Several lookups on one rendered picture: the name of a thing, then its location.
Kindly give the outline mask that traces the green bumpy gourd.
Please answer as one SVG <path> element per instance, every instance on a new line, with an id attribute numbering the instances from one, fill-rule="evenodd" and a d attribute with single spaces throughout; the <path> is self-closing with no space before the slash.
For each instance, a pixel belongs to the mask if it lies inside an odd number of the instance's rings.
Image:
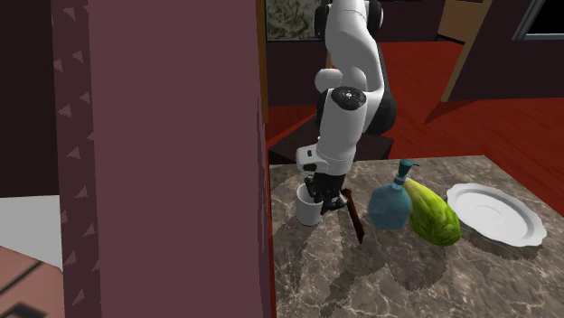
<path id="1" fill-rule="evenodd" d="M 461 239 L 459 218 L 439 195 L 410 178 L 403 188 L 411 200 L 409 225 L 418 235 L 441 247 L 451 246 Z"/>

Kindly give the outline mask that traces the dark framed window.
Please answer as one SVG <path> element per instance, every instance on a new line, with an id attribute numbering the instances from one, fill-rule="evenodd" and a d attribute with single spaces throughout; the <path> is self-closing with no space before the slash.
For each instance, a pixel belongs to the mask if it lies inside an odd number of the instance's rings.
<path id="1" fill-rule="evenodd" d="M 512 39 L 564 40 L 564 0 L 532 0 Z"/>

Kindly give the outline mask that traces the white cup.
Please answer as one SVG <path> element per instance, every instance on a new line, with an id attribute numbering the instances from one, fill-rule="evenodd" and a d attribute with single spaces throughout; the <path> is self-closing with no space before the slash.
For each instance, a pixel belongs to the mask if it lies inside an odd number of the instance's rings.
<path id="1" fill-rule="evenodd" d="M 296 189 L 296 219 L 297 221 L 308 227 L 317 225 L 321 220 L 321 209 L 323 203 L 315 202 L 315 199 L 309 194 L 304 183 Z"/>

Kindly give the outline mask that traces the white scalloped plate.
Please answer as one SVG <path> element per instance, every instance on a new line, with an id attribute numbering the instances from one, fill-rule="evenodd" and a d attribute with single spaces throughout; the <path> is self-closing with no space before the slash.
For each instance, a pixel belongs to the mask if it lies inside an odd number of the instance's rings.
<path id="1" fill-rule="evenodd" d="M 540 246 L 548 234 L 535 212 L 492 187 L 458 183 L 446 191 L 446 202 L 466 226 L 512 247 Z"/>

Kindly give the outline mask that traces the teal soap dispenser bottle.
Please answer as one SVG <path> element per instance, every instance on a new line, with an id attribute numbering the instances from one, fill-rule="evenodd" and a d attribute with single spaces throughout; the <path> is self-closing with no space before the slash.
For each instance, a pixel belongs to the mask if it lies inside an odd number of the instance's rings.
<path id="1" fill-rule="evenodd" d="M 417 166 L 409 159 L 401 159 L 392 183 L 376 188 L 368 206 L 368 215 L 377 229 L 401 229 L 410 213 L 411 200 L 404 190 L 407 174 L 412 166 Z"/>

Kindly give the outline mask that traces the framed wall picture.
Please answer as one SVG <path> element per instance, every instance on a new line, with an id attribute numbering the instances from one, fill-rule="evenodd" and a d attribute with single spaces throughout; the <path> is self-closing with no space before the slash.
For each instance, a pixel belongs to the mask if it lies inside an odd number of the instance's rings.
<path id="1" fill-rule="evenodd" d="M 265 0 L 267 40 L 316 41 L 315 9 L 324 0 Z"/>

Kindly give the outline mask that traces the tan wooden door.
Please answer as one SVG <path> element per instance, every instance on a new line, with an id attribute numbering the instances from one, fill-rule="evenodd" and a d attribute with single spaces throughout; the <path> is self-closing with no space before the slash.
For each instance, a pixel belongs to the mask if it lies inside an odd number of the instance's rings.
<path id="1" fill-rule="evenodd" d="M 437 34 L 463 42 L 464 45 L 444 90 L 441 98 L 442 102 L 447 102 L 451 99 L 456 82 L 460 77 L 465 61 L 472 49 L 492 1 L 493 0 L 482 0 L 481 2 L 470 0 L 445 1 Z"/>

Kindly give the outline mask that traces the brown knife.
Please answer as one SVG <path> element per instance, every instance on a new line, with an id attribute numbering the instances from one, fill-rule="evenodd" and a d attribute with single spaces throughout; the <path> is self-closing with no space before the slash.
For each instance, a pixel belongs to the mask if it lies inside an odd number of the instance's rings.
<path id="1" fill-rule="evenodd" d="M 349 216 L 351 218 L 352 225 L 353 225 L 355 233 L 356 233 L 356 237 L 357 237 L 359 243 L 362 244 L 365 232 L 364 232 L 361 220 L 359 218 L 358 212 L 357 212 L 355 205 L 354 205 L 354 201 L 353 201 L 353 197 L 352 197 L 352 191 L 350 189 L 342 189 L 341 194 L 347 200 L 347 209 L 348 209 Z"/>

